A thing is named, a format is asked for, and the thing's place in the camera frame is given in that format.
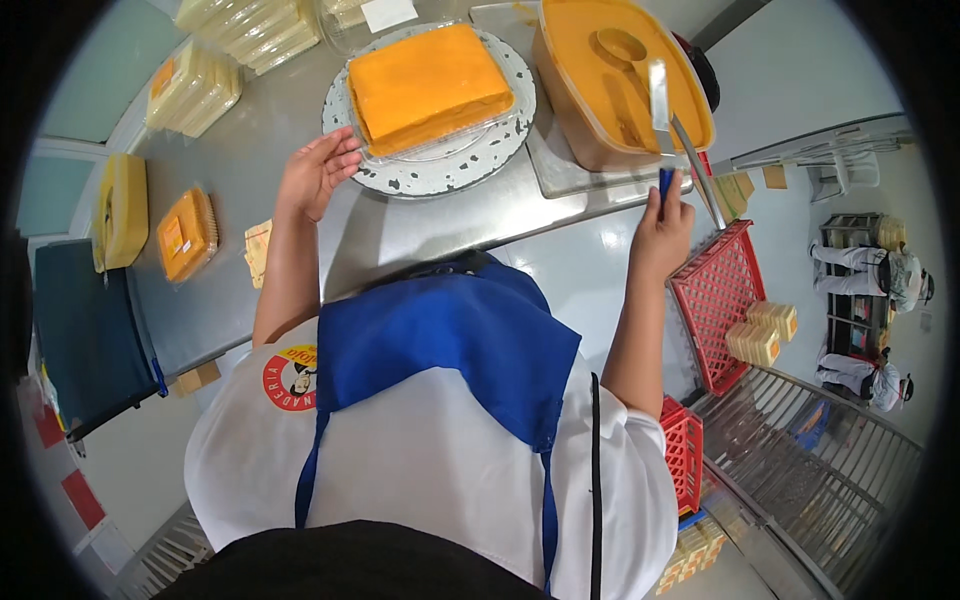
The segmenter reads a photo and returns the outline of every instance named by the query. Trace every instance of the cake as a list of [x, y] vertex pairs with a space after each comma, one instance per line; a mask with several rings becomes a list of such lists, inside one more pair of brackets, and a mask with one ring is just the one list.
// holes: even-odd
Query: cake
[[217, 223], [210, 198], [200, 188], [187, 190], [156, 228], [163, 271], [170, 281], [184, 281], [216, 252]]
[[500, 67], [466, 23], [352, 60], [347, 86], [373, 156], [437, 139], [514, 105]]

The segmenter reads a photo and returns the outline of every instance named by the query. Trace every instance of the wire shelf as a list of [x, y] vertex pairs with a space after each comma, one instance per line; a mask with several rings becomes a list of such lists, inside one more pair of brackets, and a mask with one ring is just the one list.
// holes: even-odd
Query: wire shelf
[[921, 448], [886, 420], [773, 369], [751, 366], [693, 409], [704, 455], [849, 592], [909, 491]]

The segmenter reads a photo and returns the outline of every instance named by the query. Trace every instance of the blue apron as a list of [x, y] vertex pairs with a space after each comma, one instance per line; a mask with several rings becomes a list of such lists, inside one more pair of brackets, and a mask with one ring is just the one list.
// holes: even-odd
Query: blue apron
[[491, 417], [540, 455], [549, 591], [559, 533], [550, 455], [578, 346], [580, 335], [550, 315], [532, 278], [479, 252], [324, 306], [317, 428], [297, 484], [297, 528], [306, 524], [330, 414], [418, 372], [456, 369]]

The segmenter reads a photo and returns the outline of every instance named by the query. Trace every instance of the white shirt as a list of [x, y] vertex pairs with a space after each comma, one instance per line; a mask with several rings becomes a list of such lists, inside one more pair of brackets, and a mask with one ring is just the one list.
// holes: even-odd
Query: white shirt
[[[315, 368], [316, 331], [315, 318], [255, 349], [190, 438], [187, 494], [214, 550], [294, 526], [294, 494], [316, 423], [314, 376], [307, 394], [290, 391], [301, 391]], [[299, 371], [289, 357], [300, 361]], [[561, 599], [589, 597], [591, 406], [590, 373], [578, 354], [551, 460], [560, 524], [551, 593]], [[600, 421], [603, 597], [639, 598], [677, 540], [666, 439], [656, 420], [604, 389]], [[333, 413], [307, 526], [398, 523], [455, 541], [542, 587], [542, 507], [540, 457], [487, 414], [460, 372], [434, 368]]]
[[877, 410], [884, 413], [889, 411], [900, 399], [900, 373], [891, 363], [874, 373], [874, 385], [871, 389], [874, 397], [871, 400]]

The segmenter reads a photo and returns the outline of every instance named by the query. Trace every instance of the logo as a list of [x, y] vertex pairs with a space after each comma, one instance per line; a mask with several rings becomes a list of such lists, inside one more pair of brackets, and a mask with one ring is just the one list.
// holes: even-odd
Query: logo
[[285, 411], [305, 411], [317, 405], [317, 347], [293, 346], [267, 361], [263, 391]]

